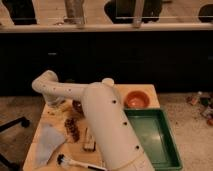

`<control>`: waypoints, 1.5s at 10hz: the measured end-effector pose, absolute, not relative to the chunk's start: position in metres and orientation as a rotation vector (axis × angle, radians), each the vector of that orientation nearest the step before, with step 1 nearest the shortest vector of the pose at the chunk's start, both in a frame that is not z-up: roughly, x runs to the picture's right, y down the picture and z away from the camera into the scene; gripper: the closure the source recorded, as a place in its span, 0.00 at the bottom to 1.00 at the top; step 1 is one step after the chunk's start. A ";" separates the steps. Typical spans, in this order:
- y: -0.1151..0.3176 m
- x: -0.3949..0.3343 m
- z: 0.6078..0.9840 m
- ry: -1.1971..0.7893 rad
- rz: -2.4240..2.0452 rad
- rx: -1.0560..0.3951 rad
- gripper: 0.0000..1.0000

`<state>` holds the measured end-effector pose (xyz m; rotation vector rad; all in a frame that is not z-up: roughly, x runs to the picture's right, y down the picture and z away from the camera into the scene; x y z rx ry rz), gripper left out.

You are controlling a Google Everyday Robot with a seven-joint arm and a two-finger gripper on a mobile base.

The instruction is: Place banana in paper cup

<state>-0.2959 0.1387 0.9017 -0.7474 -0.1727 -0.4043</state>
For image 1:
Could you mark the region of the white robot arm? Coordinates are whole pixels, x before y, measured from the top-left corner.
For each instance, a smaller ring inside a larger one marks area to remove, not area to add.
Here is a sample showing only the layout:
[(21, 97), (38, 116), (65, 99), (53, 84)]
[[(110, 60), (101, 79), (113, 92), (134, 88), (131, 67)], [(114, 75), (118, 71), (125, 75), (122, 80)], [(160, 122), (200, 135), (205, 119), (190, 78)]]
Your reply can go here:
[(119, 93), (104, 80), (90, 84), (60, 83), (47, 70), (32, 82), (48, 105), (60, 97), (80, 101), (108, 171), (155, 171), (121, 104)]

